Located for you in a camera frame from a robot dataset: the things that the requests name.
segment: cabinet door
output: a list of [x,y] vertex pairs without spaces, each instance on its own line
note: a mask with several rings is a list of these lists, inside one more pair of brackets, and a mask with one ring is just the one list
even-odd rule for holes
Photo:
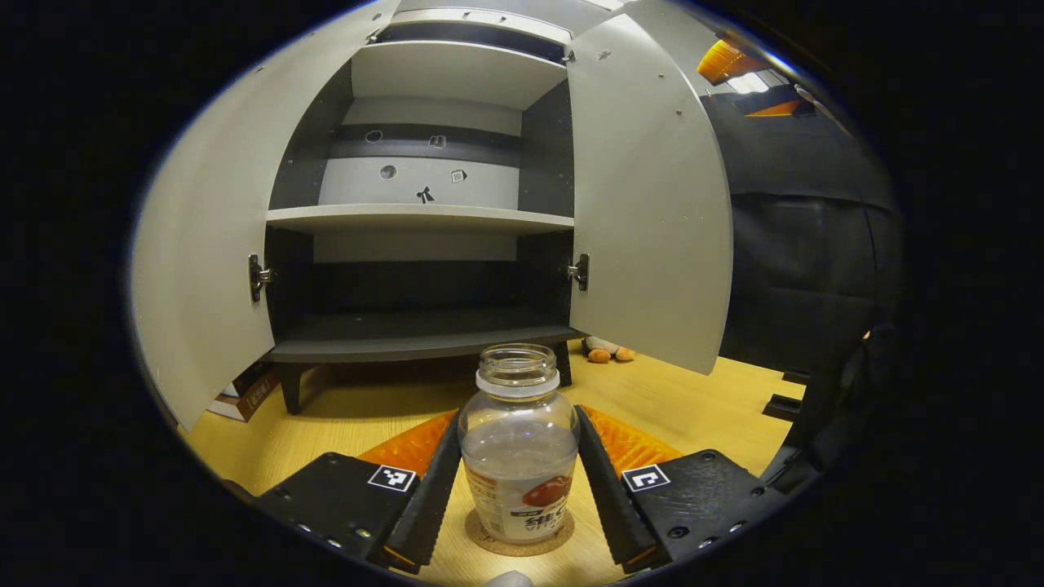
[[620,15],[578,36],[568,65],[575,161],[570,326],[710,373],[732,284],[725,165],[674,60]]
[[150,182],[134,237],[130,308],[144,367],[186,429],[272,347],[247,258],[264,262],[280,160],[318,91],[397,5],[374,2],[335,19],[245,73],[184,131]]

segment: plush toy foot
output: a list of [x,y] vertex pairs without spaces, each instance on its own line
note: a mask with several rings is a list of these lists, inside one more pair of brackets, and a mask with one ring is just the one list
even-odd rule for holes
[[609,362],[610,356],[609,351],[606,349],[591,349],[591,352],[588,353],[588,360],[591,362]]

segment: cabinet shelf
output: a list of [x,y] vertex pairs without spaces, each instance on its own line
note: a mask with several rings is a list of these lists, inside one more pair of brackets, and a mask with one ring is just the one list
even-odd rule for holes
[[356,98],[452,99],[522,111],[565,79],[560,64],[476,43],[377,43],[352,57]]
[[508,235],[572,230],[567,216],[440,204],[332,204],[269,210],[268,226],[304,233],[339,229],[429,230]]
[[582,334],[525,306],[310,314],[268,352],[275,362],[367,362],[477,354],[490,345],[551,345]]

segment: jar label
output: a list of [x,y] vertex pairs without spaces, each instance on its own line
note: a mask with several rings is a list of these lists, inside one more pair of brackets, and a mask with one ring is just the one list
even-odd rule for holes
[[565,519],[573,483],[571,461],[556,474],[528,479],[495,478],[465,464],[478,517],[494,537],[532,541],[554,534]]

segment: stuffed toy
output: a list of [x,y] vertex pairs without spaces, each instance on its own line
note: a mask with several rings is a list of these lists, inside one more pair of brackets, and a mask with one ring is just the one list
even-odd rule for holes
[[616,357],[618,362],[635,359],[635,351],[626,347],[614,345],[596,336],[587,336],[582,343],[584,352],[591,362],[609,362],[610,357]]

